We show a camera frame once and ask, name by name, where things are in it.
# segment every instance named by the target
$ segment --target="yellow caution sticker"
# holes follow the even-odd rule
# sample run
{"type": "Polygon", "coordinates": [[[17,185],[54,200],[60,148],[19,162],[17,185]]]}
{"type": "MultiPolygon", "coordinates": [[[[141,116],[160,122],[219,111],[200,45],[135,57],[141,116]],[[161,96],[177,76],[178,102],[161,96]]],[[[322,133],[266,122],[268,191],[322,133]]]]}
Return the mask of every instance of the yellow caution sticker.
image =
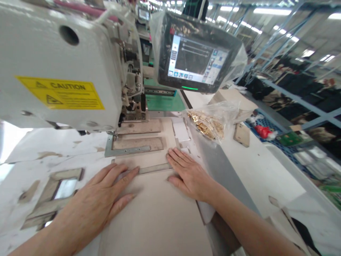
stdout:
{"type": "Polygon", "coordinates": [[[91,82],[26,76],[17,76],[17,79],[50,109],[104,109],[91,82]]]}

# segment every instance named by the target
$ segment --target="control panel screen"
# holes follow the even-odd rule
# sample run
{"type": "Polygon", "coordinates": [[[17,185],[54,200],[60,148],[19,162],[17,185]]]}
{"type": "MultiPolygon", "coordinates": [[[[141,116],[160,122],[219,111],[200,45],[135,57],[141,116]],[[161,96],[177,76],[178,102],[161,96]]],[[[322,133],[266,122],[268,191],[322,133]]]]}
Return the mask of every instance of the control panel screen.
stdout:
{"type": "Polygon", "coordinates": [[[144,19],[144,20],[149,20],[149,12],[139,9],[139,18],[144,19]]]}
{"type": "Polygon", "coordinates": [[[213,85],[228,52],[174,35],[168,76],[213,85]]]}

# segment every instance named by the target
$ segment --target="fingernail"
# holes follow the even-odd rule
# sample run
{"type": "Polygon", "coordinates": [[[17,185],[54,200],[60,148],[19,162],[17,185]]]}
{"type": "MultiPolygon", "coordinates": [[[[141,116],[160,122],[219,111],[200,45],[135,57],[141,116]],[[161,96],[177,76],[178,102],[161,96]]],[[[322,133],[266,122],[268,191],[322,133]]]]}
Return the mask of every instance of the fingernail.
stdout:
{"type": "Polygon", "coordinates": [[[135,197],[136,197],[136,194],[132,194],[131,196],[129,196],[128,202],[130,202],[131,200],[133,200],[135,197]]]}

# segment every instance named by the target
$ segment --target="left hand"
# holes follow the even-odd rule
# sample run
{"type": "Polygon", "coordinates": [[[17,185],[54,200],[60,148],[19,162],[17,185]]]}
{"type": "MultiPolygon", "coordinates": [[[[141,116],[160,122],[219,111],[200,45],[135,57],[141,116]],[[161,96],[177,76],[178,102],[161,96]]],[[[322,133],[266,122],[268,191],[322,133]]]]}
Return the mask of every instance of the left hand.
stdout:
{"type": "Polygon", "coordinates": [[[81,251],[134,198],[134,194],[127,194],[115,202],[139,172],[139,167],[136,167],[113,185],[120,173],[127,169],[124,164],[104,167],[44,228],[59,233],[57,240],[63,244],[60,255],[64,255],[63,252],[65,255],[73,255],[81,251]]]}

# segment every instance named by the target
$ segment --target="white cable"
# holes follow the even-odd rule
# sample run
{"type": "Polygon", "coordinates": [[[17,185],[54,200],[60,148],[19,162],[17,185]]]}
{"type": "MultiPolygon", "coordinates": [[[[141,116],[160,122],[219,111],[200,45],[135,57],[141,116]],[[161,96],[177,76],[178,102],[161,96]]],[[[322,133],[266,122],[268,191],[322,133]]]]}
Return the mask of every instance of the white cable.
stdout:
{"type": "Polygon", "coordinates": [[[124,23],[128,24],[130,27],[132,27],[133,29],[133,33],[135,35],[135,37],[137,38],[137,48],[139,51],[139,61],[140,61],[140,75],[141,75],[141,80],[142,80],[142,85],[140,86],[140,90],[138,92],[136,92],[133,95],[130,95],[129,97],[133,97],[135,95],[141,94],[142,90],[143,90],[143,61],[142,61],[142,48],[141,48],[141,41],[140,41],[140,36],[139,36],[139,32],[137,31],[137,28],[135,26],[135,24],[131,23],[127,18],[126,15],[128,15],[128,13],[126,12],[125,15],[122,15],[119,10],[116,10],[114,8],[109,8],[107,9],[104,13],[102,13],[101,16],[99,16],[95,22],[98,24],[103,24],[110,16],[116,16],[118,17],[120,20],[122,20],[124,23]]]}

